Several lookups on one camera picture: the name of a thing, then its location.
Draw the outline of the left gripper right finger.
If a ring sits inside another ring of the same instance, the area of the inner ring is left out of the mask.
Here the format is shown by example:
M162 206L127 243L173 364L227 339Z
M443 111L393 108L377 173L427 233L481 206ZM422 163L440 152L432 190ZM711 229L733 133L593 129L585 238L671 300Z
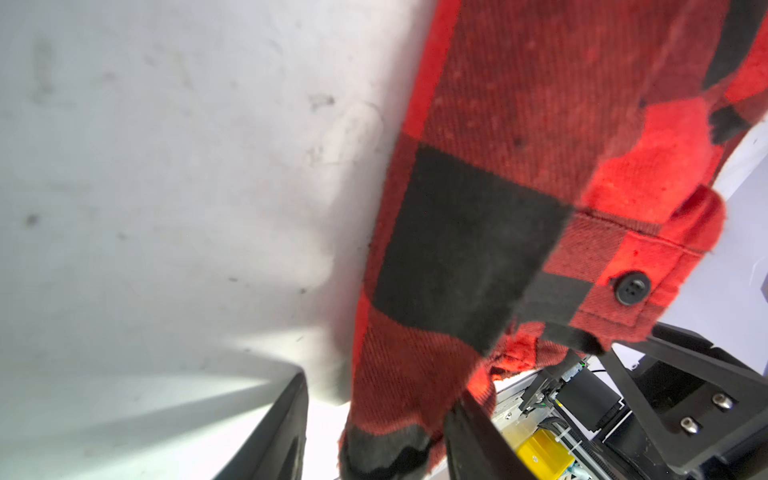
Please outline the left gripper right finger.
M446 414L443 432L451 480L536 480L469 391Z

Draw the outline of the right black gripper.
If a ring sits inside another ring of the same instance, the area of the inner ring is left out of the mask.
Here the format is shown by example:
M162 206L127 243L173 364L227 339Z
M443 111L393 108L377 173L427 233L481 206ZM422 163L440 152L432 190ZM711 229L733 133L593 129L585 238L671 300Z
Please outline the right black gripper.
M518 411L563 442L589 479L764 479L767 379L695 332L659 324L599 372L570 353L522 391Z

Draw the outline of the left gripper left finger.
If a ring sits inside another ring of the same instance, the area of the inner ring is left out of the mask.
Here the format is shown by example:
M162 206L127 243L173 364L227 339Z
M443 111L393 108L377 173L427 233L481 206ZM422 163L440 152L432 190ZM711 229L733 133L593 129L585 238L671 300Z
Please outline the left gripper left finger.
M300 480L309 395L305 373L288 383L216 480Z

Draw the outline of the red black plaid shirt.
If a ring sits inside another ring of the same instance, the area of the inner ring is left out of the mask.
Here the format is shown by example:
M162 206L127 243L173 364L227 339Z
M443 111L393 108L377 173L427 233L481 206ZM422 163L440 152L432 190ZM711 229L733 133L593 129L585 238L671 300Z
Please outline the red black plaid shirt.
M344 479L421 479L465 392L644 339L767 111L763 1L441 1L355 316Z

